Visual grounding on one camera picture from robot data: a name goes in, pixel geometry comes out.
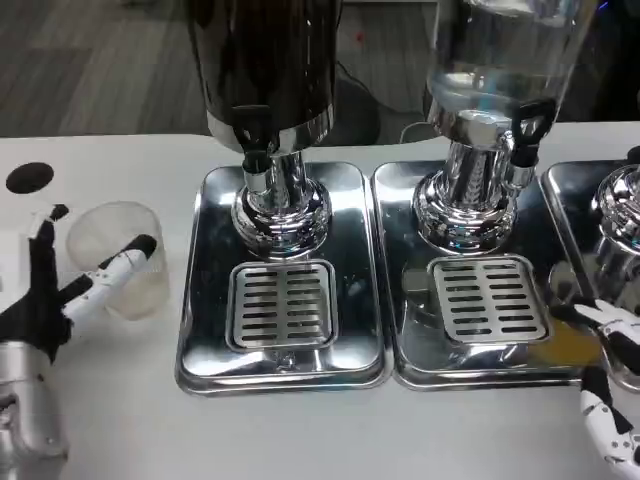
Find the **plastic cup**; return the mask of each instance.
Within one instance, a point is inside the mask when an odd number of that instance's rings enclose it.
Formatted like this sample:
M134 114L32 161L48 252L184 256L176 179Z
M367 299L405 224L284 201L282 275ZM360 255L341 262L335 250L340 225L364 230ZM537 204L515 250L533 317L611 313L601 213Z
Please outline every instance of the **plastic cup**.
M105 203L84 213L67 235L67 253L73 264L80 271L93 272L142 234L156 239L155 252L106 305L127 320L151 315L169 298L167 259L155 213L137 202Z

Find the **black liquid container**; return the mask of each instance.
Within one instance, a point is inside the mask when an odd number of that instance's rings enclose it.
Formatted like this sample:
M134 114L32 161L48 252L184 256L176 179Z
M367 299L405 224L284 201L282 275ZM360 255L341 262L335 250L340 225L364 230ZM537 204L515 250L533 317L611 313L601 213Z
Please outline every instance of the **black liquid container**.
M209 129L219 140L274 152L283 132L331 111L340 0L186 4Z

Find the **stainless steel drip tray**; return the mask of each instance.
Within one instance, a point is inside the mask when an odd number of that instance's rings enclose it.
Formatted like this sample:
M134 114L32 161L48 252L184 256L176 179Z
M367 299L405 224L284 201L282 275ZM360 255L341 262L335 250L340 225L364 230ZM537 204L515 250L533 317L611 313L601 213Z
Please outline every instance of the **stainless steel drip tray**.
M396 378L417 390L577 382L597 342L546 316L564 258L537 183L491 256L446 257L418 234L411 205L440 162L383 165L372 185L393 311Z
M248 263L231 272L227 342L238 351L326 347L337 336L327 262Z
M375 275L373 204L349 164L309 164L329 192L329 234L314 251L261 261L236 233L242 169L214 170L196 201L176 362L188 393L364 388L391 373Z
M567 162L554 165L541 177L566 257L554 265L549 288L565 302L576 296L604 298L616 306L640 314L640 281L625 275L630 257L603 235L594 198L602 181L625 161ZM640 393L640 381L605 351L612 378L627 390Z
M508 344L547 338L548 322L522 257L438 258L433 277L443 328L461 344Z

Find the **yellow object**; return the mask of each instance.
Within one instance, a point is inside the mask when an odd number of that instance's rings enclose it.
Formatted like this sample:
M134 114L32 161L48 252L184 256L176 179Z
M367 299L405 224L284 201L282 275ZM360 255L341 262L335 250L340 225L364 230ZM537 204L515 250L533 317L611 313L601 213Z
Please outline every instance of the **yellow object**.
M600 358L600 342L593 335L582 333L556 318L551 318L553 337L547 342L531 345L529 351L544 362L555 365L583 366Z

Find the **clear beverage dispenser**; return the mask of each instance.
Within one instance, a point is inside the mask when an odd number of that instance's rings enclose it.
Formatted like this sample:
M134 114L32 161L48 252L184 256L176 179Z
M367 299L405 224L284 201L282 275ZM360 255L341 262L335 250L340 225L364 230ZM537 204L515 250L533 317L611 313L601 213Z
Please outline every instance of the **clear beverage dispenser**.
M508 236L597 5L440 0L429 120L452 146L444 170L414 199L430 243L480 253Z

